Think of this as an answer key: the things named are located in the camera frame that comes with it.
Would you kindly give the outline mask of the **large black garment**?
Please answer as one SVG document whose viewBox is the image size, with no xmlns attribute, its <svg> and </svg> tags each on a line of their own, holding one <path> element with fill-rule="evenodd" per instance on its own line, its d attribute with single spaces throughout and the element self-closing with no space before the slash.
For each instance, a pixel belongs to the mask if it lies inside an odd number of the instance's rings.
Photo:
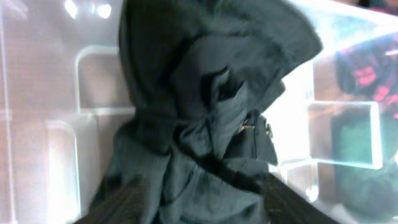
<svg viewBox="0 0 398 224">
<path fill-rule="evenodd" d="M 272 175 L 262 113 L 322 43 L 286 1 L 124 1 L 136 111 L 80 223 L 332 223 Z"/>
</svg>

